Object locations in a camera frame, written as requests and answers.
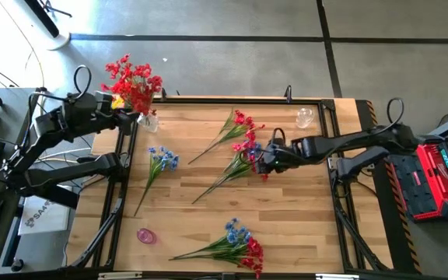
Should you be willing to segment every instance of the gray floor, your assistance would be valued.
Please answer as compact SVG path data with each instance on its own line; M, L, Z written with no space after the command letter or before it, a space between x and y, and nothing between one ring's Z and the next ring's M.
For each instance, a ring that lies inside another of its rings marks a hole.
M315 0L52 3L73 14L55 17L73 33L322 36ZM448 38L448 0L325 0L324 7L333 37ZM381 124L395 96L404 99L404 122L418 134L448 113L448 44L333 44L333 50L343 97L372 100ZM21 86L39 86L29 53L0 6L0 71ZM322 43L74 40L55 52L37 47L45 86L58 95L73 90L80 64L92 69L92 89L99 89L109 82L104 65L125 53L150 63L169 94L278 96L291 84L294 96L333 96ZM411 225L411 231L423 271L448 276L448 222ZM67 235L25 236L18 255L30 271L57 268Z

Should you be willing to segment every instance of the orange warning stripe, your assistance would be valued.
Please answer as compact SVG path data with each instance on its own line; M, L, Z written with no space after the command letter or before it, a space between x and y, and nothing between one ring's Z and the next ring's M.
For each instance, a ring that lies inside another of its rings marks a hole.
M377 125L378 121L376 120L376 112L374 110L373 104L370 101L367 101L367 106L369 108L369 112L371 115L371 119L373 119L373 124ZM388 180L390 181L390 185L392 186L392 191L394 193L395 202L397 205L397 210L399 211L399 216L401 217L402 228L404 228L404 235L408 240L409 250L411 251L411 257L414 260L414 267L416 271L421 273L421 267L419 266L418 255L416 254L416 249L414 247L414 243L411 238L411 231L409 230L408 221L405 217L405 210L402 206L401 195L397 188L397 182L395 181L394 171L392 170L390 164L385 160L385 168L387 169Z

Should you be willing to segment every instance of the desk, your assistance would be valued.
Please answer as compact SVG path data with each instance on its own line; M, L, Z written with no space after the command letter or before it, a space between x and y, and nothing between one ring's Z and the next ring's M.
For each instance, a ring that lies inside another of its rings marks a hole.
M241 100L239 97L228 98L230 103ZM339 99L334 105L342 134L361 130L355 100ZM229 163L233 156L230 145L243 141L241 138L229 141L191 165L187 164L216 136L231 107L252 116L256 124L266 125L265 129L257 132L257 141L262 145L267 144L272 129L276 127L285 130L288 140L320 135L320 118L315 107L316 116L307 129L297 128L295 123L296 112L301 107L309 107L306 105L214 104L209 97L207 104L160 103L154 107L160 119L159 130L155 134L144 132L142 128L138 130L115 271L244 271L218 261L168 261L172 256L217 240L225 233L225 223L237 217L264 246L264 272L343 272L324 164L303 166L282 174L272 173L266 183L257 175L235 180L191 204ZM116 131L103 131L95 138L93 152L113 152L116 139ZM166 172L155 181L141 210L134 216L146 183L149 166L146 148L159 145L179 154L180 166L177 171ZM358 152L361 151L347 152L346 155L354 156ZM370 178L359 179L373 187ZM70 263L82 253L100 225L105 185L95 184L81 193L67 247ZM380 260L392 267L378 199L354 184L352 196L359 232ZM136 231L142 227L156 233L156 244L146 245L137 240ZM110 244L108 236L105 242L105 246ZM348 248L351 260L355 260L352 242ZM103 250L101 264L106 260L106 252Z
M11 142L21 142L25 132L27 122L27 100L29 93L33 89L8 88L0 89L0 97L4 105L0 107L0 138ZM13 154L13 147L5 145L3 158L8 158ZM0 182L0 192L5 189L5 185ZM5 245L6 237L12 225L15 210L19 203L19 196L6 191L3 194L5 206L0 222L0 256Z

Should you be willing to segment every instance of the pink object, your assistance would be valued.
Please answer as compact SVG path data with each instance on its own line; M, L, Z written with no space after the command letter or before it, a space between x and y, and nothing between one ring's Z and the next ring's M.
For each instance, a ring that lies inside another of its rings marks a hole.
M156 242L156 235L149 229L139 229L137 234L139 241L144 244L154 244Z

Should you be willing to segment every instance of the wooden table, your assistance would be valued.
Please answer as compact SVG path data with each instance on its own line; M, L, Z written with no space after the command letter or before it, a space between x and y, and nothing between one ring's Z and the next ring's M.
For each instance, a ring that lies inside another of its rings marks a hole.
M355 101L334 102L340 132L360 131ZM245 271L221 261L168 261L172 256L217 240L225 234L226 222L237 217L264 246L264 272L343 272L325 164L272 173L267 182L254 174L226 184L191 204L229 163L233 156L231 144L243 141L243 138L228 141L187 164L217 135L231 107L252 116L256 124L266 125L257 132L257 141L262 145L267 145L276 127L285 130L287 141L321 133L315 107L312 107L313 123L307 129L296 127L296 113L299 108L308 107L305 105L156 104L159 130L155 134L144 132L143 128L138 131L115 271ZM93 152L112 152L116 139L117 131L102 131L95 138ZM167 171L155 181L134 216L148 174L146 149L160 145L180 155L180 165L175 172ZM359 180L373 187L371 178L361 176ZM82 253L98 230L105 186L106 183L94 184L81 193L68 241L69 263ZM377 198L358 184L352 185L352 196L359 232L380 260L392 267ZM139 228L156 233L156 244L139 242L136 237ZM351 259L355 260L352 242L349 244ZM106 254L107 250L103 250L102 263Z

